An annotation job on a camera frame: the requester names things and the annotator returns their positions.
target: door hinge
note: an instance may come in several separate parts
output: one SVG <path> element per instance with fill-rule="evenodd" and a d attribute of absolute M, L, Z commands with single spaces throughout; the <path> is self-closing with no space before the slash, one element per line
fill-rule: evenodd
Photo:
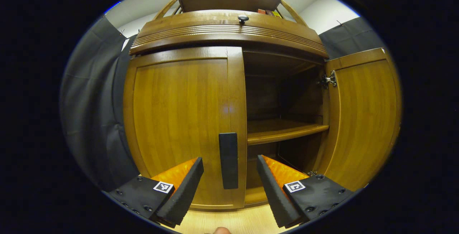
<path fill-rule="evenodd" d="M 317 85 L 323 85 L 324 89 L 328 89 L 328 83 L 333 84 L 333 87 L 338 86 L 338 83 L 336 82 L 336 77 L 335 77 L 335 71 L 330 72 L 330 77 L 327 77 L 326 74 L 322 76 L 322 80 L 317 81 Z"/>
<path fill-rule="evenodd" d="M 317 170 L 308 171 L 308 172 L 306 173 L 306 175 L 308 175 L 308 176 L 310 176 L 310 177 L 315 176 L 315 175 L 317 175 Z"/>

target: wooden floor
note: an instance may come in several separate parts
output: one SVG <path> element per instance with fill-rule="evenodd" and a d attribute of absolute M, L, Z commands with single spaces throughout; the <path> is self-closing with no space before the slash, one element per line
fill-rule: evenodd
<path fill-rule="evenodd" d="M 182 224 L 173 230 L 185 234 L 204 234 L 213 233 L 217 227 L 226 227 L 233 234 L 277 234 L 286 231 L 284 227 L 277 227 L 267 203 L 234 210 L 190 209 Z"/>

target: book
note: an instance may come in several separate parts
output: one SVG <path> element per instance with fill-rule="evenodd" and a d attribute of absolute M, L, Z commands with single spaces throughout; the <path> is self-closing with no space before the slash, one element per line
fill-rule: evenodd
<path fill-rule="evenodd" d="M 279 12 L 277 12 L 277 11 L 275 11 L 275 10 L 273 11 L 273 14 L 274 14 L 274 16 L 276 16 L 276 17 L 282 18 L 282 17 L 280 16 Z"/>

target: wooden cabinet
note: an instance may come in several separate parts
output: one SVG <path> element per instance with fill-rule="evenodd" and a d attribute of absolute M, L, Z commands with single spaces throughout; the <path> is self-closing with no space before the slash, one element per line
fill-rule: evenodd
<path fill-rule="evenodd" d="M 196 47 L 133 59 L 124 97 L 129 147 L 142 175 L 152 177 L 202 157 L 204 174 L 192 206 L 244 205 L 246 103 L 240 47 Z M 238 136 L 238 188 L 224 189 L 219 133 Z"/>
<path fill-rule="evenodd" d="M 184 13 L 163 18 L 176 1 Z M 287 8 L 285 2 L 252 1 L 172 0 L 142 28 L 124 89 L 125 131 L 139 171 L 152 177 L 202 157 L 191 205 L 201 209 L 266 201 L 258 154 L 350 190 L 364 187 L 389 156 L 400 125 L 400 85 L 387 51 L 325 62 L 320 38 L 302 20 L 251 11 L 256 1 L 265 9 Z M 213 10 L 218 5 L 228 10 Z M 240 23 L 239 14 L 250 19 Z M 318 85 L 331 71 L 336 86 Z M 219 134 L 231 132 L 238 185 L 225 189 Z"/>

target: cabinet door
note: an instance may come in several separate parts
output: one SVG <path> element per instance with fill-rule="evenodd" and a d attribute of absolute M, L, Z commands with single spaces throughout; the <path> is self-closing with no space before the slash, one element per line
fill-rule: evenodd
<path fill-rule="evenodd" d="M 324 99 L 330 127 L 318 173 L 355 191 L 369 183 L 392 150 L 400 129 L 400 83 L 383 48 L 331 60 L 327 75 L 332 70 L 337 87 L 329 83 L 329 103 Z"/>
<path fill-rule="evenodd" d="M 191 206 L 244 206 L 247 130 L 240 47 L 186 48 L 133 59 L 126 75 L 124 122 L 143 176 L 200 156 L 204 174 Z M 228 132 L 238 138 L 235 189 L 223 188 L 220 164 L 218 135 Z"/>

